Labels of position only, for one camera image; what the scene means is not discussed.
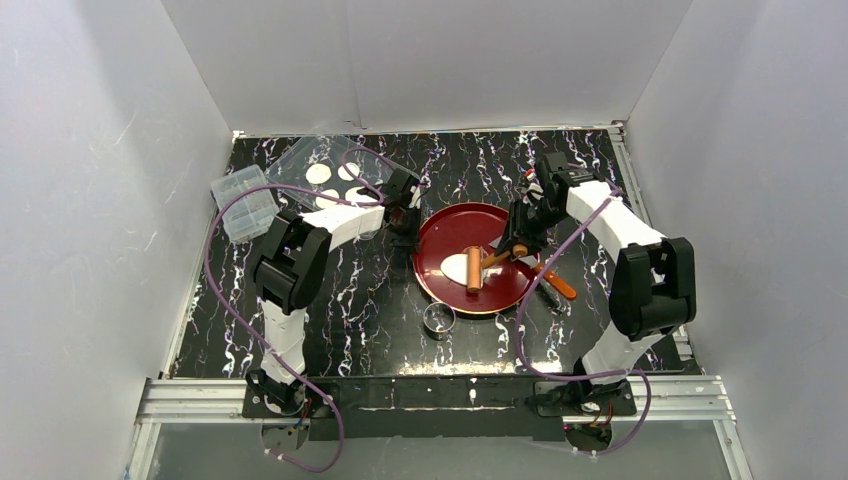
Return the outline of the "wooden double-ended rolling pin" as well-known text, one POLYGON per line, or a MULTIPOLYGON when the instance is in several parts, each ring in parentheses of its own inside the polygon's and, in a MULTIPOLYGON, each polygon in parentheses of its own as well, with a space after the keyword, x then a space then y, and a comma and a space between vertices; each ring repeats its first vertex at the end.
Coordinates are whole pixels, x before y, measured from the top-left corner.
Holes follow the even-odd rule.
POLYGON ((463 253, 466 255, 466 291, 476 294, 483 287, 484 273, 488 268, 506 260, 523 258, 528 255, 529 250, 525 245, 517 244, 511 250, 484 256, 481 246, 470 246, 463 253))

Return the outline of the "red round tray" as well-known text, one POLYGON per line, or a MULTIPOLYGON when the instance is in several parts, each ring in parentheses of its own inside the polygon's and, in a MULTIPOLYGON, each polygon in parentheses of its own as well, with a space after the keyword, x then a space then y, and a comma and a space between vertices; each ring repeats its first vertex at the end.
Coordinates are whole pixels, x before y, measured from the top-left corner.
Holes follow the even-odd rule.
POLYGON ((507 218, 508 211, 501 207, 470 202, 445 207, 422 224, 412 265, 419 285, 431 299, 470 316, 494 315, 521 302, 535 276, 526 265, 507 262, 489 269, 476 294, 468 293, 441 270, 444 259, 469 246, 492 253, 490 243, 503 233, 507 218))

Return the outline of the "white dough piece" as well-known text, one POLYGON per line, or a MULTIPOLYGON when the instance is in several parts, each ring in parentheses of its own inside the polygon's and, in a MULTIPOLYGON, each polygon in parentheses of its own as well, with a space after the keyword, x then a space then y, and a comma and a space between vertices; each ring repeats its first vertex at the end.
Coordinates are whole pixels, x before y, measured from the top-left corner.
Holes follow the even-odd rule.
MULTIPOLYGON (((472 279, 473 274, 473 270, 470 266, 470 260, 466 253, 452 254, 444 258, 440 264, 440 271, 445 278, 463 287, 467 287, 469 285, 469 281, 472 279)), ((499 272, 500 267, 497 265, 491 266, 487 269, 481 269, 477 274, 477 277, 480 278, 479 284, 483 285, 490 276, 499 272)))

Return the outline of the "metal ring cutter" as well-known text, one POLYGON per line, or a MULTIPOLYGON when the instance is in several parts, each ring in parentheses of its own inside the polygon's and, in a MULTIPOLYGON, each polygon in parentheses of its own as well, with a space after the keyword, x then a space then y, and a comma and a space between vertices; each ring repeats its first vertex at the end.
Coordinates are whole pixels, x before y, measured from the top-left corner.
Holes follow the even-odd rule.
POLYGON ((446 303, 433 302, 424 309, 423 330, 435 341, 445 340, 456 324, 456 313, 446 303))

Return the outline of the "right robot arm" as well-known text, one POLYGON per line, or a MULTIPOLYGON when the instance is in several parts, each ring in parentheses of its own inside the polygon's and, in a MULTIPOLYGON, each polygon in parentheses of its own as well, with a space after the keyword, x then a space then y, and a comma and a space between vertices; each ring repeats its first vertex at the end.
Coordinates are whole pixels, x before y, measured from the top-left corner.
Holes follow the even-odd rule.
POLYGON ((535 160, 526 192, 510 205, 503 233, 483 265, 539 253, 548 244, 549 229, 568 218, 578 224, 570 241, 589 232, 613 262, 610 322, 572 374, 544 374, 549 386, 527 403, 545 416, 579 412, 587 403, 610 413, 638 359, 694 319, 694 248, 683 237, 649 226, 610 182, 555 152, 535 160))

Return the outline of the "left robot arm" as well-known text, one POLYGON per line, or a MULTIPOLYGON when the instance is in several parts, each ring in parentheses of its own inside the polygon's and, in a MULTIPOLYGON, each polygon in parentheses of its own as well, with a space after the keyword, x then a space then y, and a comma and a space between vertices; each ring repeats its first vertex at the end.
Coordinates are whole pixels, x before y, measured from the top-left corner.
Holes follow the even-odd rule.
POLYGON ((268 346, 261 366, 249 372, 246 380, 257 396, 281 414, 298 413, 304 402, 301 378, 307 308, 321 289, 330 253, 383 228, 416 238, 421 196, 419 176, 397 167, 387 181, 363 185, 347 199, 334 201, 320 193, 317 197, 324 207, 305 214, 283 211, 272 221, 250 268, 268 346))

